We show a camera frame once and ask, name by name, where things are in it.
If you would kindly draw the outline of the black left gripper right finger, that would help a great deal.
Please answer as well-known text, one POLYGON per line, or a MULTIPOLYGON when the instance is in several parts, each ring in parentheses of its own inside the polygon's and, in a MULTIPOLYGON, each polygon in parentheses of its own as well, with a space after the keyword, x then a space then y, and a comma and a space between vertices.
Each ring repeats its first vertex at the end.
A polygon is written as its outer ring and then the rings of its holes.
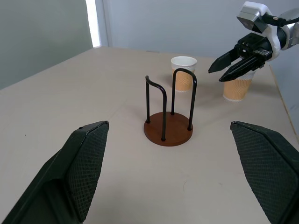
POLYGON ((299 151, 280 133, 230 125, 246 180, 271 224, 299 224, 299 151))

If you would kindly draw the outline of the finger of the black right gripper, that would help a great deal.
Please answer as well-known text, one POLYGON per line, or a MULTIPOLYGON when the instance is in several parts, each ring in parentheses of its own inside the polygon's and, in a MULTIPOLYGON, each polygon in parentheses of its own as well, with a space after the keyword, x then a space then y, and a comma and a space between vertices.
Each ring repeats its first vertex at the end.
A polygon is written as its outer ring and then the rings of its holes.
POLYGON ((239 58, 238 49, 232 49, 229 52, 218 57, 208 69, 208 73, 214 73, 223 70, 231 65, 233 61, 239 58))
POLYGON ((229 69, 219 78, 219 82, 228 82, 237 79, 248 73, 249 71, 255 71, 258 68, 263 67, 265 61, 259 56, 250 56, 237 62, 235 65, 229 67, 229 69))

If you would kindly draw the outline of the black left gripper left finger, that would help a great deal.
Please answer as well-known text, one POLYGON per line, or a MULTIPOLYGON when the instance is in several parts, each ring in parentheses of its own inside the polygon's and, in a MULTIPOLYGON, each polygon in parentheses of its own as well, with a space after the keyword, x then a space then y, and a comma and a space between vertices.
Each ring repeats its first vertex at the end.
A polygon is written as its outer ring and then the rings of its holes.
POLYGON ((108 121, 73 131, 2 224, 83 224, 101 174, 108 131, 108 121))

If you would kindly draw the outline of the orange ribbed paper cup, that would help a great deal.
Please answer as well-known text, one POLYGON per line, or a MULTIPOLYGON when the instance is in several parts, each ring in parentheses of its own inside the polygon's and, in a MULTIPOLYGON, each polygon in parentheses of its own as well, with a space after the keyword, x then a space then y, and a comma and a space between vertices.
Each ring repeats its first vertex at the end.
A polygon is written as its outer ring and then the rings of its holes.
POLYGON ((235 80, 224 82, 223 97, 226 100, 242 101, 251 85, 255 71, 250 71, 235 80))
MULTIPOLYGON (((172 73, 176 69, 183 68, 191 72, 195 72, 197 60, 189 56, 176 56, 171 59, 172 73)), ((176 74, 176 91, 185 92, 192 88, 192 76, 183 71, 176 74)))

